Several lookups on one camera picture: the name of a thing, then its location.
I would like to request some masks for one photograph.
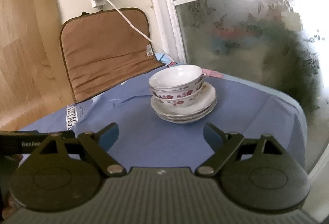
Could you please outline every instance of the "person's hand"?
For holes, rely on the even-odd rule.
[[[23,159],[23,156],[21,154],[12,155],[12,157],[18,161],[21,161]],[[7,201],[5,202],[5,208],[1,212],[3,219],[7,219],[18,209],[18,205],[10,193],[8,193],[6,200]]]

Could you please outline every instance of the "blue tablecloth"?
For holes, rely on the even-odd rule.
[[[218,95],[215,109],[195,123],[173,124],[158,118],[150,104],[148,79],[161,69],[165,68],[129,79],[23,130],[61,131],[67,129],[67,122],[71,125],[78,120],[71,128],[78,135],[85,131],[97,132],[116,122],[119,138],[108,153],[127,170],[133,166],[190,167],[194,170],[213,154],[202,133],[204,124],[211,122],[225,132],[236,131],[246,138],[272,134],[304,166],[305,115],[292,98],[227,75],[224,79],[207,77],[205,81],[215,87]]]

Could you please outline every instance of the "floral bowl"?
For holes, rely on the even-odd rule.
[[[151,88],[151,94],[161,99],[177,99],[190,96],[196,93],[203,86],[203,77],[201,77],[192,86],[185,87],[183,89],[175,91],[159,91]]]
[[[160,102],[163,103],[163,105],[166,106],[179,106],[179,107],[186,107],[194,102],[194,100],[197,98],[197,96],[201,93],[202,87],[195,93],[188,95],[186,97],[181,98],[173,98],[173,99],[163,99],[155,96],[155,98]]]

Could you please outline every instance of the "metal screw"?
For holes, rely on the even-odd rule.
[[[119,174],[123,172],[123,169],[121,165],[110,165],[107,167],[107,172],[110,174]]]
[[[201,175],[211,175],[213,172],[214,171],[211,166],[200,166],[198,168],[198,173]]]

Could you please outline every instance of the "brown cushion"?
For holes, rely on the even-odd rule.
[[[149,36],[146,15],[137,8],[121,10]],[[93,97],[129,78],[163,64],[146,54],[150,42],[115,10],[67,21],[60,35],[63,58],[76,102]]]

